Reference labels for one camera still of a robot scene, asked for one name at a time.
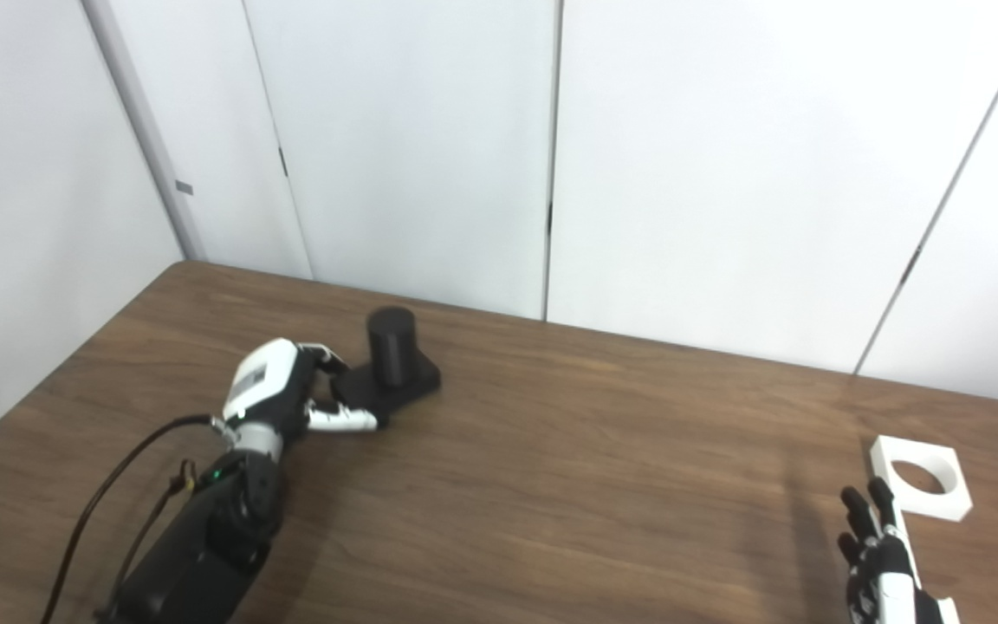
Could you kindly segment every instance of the white wall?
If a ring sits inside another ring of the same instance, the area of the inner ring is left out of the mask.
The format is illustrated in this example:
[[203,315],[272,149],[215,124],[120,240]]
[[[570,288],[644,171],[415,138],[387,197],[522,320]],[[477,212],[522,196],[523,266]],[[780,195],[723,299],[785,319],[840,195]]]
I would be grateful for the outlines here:
[[179,259],[80,5],[0,0],[0,416]]
[[862,373],[998,399],[998,106]]
[[988,0],[581,0],[548,319],[852,371],[998,86]]
[[309,279],[241,0],[86,1],[189,253]]
[[541,317],[552,0],[249,0],[315,279]]

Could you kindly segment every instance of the black fingertip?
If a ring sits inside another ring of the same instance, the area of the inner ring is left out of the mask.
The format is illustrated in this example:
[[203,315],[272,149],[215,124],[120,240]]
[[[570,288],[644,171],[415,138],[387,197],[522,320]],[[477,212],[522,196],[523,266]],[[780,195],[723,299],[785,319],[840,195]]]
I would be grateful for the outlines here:
[[852,514],[868,513],[868,501],[865,500],[856,487],[847,485],[842,489],[842,502]]
[[894,501],[896,497],[891,493],[891,487],[880,477],[872,478],[868,482],[868,495],[876,503],[876,509],[880,510],[880,522],[882,524],[896,525],[896,510]]
[[842,550],[842,556],[845,558],[846,563],[851,566],[857,565],[857,562],[860,560],[860,546],[857,544],[854,536],[848,533],[840,534],[839,550]]

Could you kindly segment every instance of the white fingertip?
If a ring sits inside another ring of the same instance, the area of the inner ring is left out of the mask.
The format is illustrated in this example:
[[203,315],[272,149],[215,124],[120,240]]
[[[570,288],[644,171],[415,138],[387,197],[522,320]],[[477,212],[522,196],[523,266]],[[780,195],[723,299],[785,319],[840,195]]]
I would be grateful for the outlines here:
[[347,432],[375,431],[378,422],[375,414],[367,410],[350,410],[349,407],[338,406],[337,412],[310,410],[308,430]]

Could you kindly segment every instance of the black base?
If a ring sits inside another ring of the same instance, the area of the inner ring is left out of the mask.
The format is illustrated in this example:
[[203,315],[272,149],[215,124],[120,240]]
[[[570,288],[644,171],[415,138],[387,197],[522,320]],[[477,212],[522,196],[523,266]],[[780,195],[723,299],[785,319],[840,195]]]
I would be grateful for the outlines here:
[[330,382],[334,399],[349,407],[364,408],[376,415],[380,429],[387,426],[392,412],[441,387],[441,372],[423,352],[417,351],[418,373],[402,387],[386,387],[373,375],[373,365],[364,364],[337,375]]

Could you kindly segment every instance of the panel seam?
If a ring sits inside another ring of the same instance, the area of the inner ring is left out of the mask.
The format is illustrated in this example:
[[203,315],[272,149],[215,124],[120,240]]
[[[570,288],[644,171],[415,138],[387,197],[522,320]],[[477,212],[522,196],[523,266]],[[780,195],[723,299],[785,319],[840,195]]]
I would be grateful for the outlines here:
[[865,344],[865,350],[862,351],[860,358],[857,360],[857,365],[852,370],[852,374],[860,375],[860,370],[865,365],[865,360],[868,359],[868,354],[872,351],[872,347],[876,344],[877,337],[880,336],[880,330],[884,328],[884,323],[888,320],[888,315],[891,314],[891,309],[895,307],[896,300],[899,299],[899,293],[903,292],[904,285],[907,284],[907,277],[911,276],[911,272],[915,269],[915,264],[918,262],[920,254],[922,254],[923,249],[926,248],[927,241],[930,240],[930,234],[934,232],[935,226],[938,225],[938,219],[942,216],[943,210],[946,208],[946,204],[949,203],[950,198],[953,197],[954,190],[957,188],[957,182],[965,173],[966,166],[969,165],[969,159],[973,157],[973,152],[975,147],[981,142],[981,137],[987,129],[988,121],[993,117],[995,113],[995,106],[998,104],[998,88],[995,89],[995,94],[991,98],[991,102],[988,103],[988,109],[985,111],[983,118],[981,118],[981,123],[977,126],[977,130],[973,134],[973,139],[969,142],[969,146],[966,147],[965,153],[962,155],[962,159],[958,163],[957,169],[954,171],[953,178],[950,178],[949,185],[946,185],[946,191],[942,195],[942,200],[938,202],[938,207],[934,210],[934,214],[930,217],[930,223],[927,224],[926,230],[923,231],[923,237],[919,238],[918,245],[915,245],[915,252],[911,254],[911,260],[908,261],[906,269],[904,269],[903,275],[900,277],[896,288],[891,292],[891,299],[888,299],[888,304],[884,307],[884,313],[880,315],[880,319],[876,323],[876,328],[872,331],[872,335],[868,337],[868,343]]

